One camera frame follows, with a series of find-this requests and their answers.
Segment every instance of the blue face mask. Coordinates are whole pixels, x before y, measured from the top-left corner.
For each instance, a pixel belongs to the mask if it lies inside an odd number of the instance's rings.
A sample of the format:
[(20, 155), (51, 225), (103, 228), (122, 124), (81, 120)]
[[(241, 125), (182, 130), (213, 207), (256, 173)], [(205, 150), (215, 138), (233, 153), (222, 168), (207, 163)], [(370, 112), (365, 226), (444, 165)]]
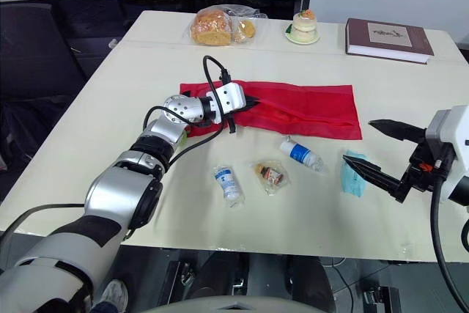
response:
[[(346, 155), (366, 160), (365, 155), (352, 152), (351, 150), (348, 150)], [(345, 193), (354, 194), (358, 197), (363, 195), (366, 181), (360, 175), (354, 172), (353, 169), (348, 166), (347, 163), (345, 163), (345, 161), (342, 165), (340, 178), (342, 182), (342, 190)]]

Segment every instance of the book illustration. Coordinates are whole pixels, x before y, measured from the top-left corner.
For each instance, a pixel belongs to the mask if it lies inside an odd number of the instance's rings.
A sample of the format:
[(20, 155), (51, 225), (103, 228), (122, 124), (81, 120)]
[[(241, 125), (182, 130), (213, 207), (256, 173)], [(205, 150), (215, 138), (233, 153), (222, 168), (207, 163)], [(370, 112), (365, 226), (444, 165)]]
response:
[(370, 42), (412, 47), (407, 29), (403, 26), (368, 22)]
[(393, 29), (392, 32), (386, 32), (386, 31), (383, 31), (382, 29), (379, 31), (373, 31), (373, 32), (378, 33), (378, 34), (384, 34), (385, 36), (404, 37), (403, 34), (396, 32), (395, 29)]

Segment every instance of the silver robot arm segment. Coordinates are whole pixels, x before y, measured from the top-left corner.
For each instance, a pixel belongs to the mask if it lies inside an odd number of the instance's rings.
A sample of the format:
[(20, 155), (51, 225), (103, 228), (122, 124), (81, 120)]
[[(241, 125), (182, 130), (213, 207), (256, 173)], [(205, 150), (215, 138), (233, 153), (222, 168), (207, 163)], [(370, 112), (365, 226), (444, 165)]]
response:
[[(175, 95), (164, 106), (190, 122), (211, 120), (243, 108), (243, 88), (228, 83), (206, 97)], [(91, 185), (84, 215), (41, 240), (10, 270), (0, 275), (0, 312), (77, 312), (89, 310), (100, 285), (129, 231), (152, 218), (187, 124), (163, 112), (132, 147), (123, 152)]]

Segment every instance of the blue label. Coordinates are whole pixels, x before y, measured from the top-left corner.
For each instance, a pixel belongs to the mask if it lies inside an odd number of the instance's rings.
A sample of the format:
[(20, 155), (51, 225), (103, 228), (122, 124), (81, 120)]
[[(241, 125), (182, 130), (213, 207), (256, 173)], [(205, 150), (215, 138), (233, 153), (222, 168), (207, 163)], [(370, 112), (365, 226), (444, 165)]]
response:
[(303, 147), (301, 144), (296, 144), (290, 152), (290, 157), (302, 163), (308, 153), (308, 148)]
[(231, 174), (232, 172), (228, 169), (222, 169), (219, 172), (215, 174), (215, 179), (218, 179), (220, 176), (226, 175), (226, 174)]

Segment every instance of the black chair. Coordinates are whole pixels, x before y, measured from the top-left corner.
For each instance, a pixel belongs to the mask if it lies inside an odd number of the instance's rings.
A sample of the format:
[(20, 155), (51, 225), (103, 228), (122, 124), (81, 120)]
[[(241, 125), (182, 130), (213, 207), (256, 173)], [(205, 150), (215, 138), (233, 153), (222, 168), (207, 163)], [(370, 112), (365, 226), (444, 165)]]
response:
[(85, 83), (51, 5), (0, 5), (0, 202)]
[(1, 96), (77, 95), (86, 83), (49, 4), (0, 5)]

